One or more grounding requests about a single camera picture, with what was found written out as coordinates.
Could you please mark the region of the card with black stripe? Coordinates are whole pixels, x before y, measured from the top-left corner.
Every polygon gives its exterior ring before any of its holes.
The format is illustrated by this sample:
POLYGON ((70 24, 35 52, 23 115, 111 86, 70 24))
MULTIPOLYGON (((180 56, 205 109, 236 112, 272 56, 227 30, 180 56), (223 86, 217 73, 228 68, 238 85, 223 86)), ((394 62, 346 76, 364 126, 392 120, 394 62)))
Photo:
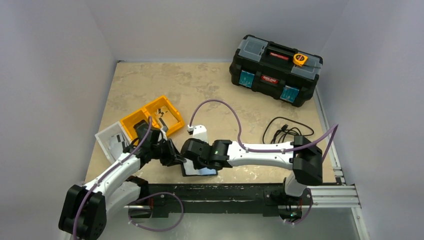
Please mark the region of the card with black stripe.
POLYGON ((166 106, 162 106, 156 110, 155 118, 161 129, 167 132, 178 121, 166 106))

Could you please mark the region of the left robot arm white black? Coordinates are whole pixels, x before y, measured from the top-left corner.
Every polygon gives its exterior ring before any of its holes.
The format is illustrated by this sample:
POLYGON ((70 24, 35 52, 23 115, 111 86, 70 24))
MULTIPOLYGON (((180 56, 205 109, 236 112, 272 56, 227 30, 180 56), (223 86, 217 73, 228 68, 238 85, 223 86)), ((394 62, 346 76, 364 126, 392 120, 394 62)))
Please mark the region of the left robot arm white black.
POLYGON ((84 185, 73 185, 66 193, 58 228, 75 240, 97 240, 108 219, 128 204, 153 207, 149 183, 134 176, 151 160, 163 166, 184 163, 173 141, 158 128, 150 117, 135 125, 137 137, 123 149, 118 159, 94 180, 84 185))

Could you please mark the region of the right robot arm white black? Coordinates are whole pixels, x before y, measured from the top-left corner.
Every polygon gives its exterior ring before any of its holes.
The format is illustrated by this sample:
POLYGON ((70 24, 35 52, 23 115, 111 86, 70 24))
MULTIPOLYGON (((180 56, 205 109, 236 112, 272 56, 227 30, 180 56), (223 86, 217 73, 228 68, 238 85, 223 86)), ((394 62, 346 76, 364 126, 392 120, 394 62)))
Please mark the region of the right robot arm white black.
POLYGON ((267 166, 290 170, 280 196, 288 204, 300 198, 309 186, 323 184, 323 151, 316 142, 297 135, 293 141, 274 144, 240 144, 231 140, 216 140, 213 144, 196 138, 185 141, 182 157, 192 161, 194 169, 240 166, 267 166))

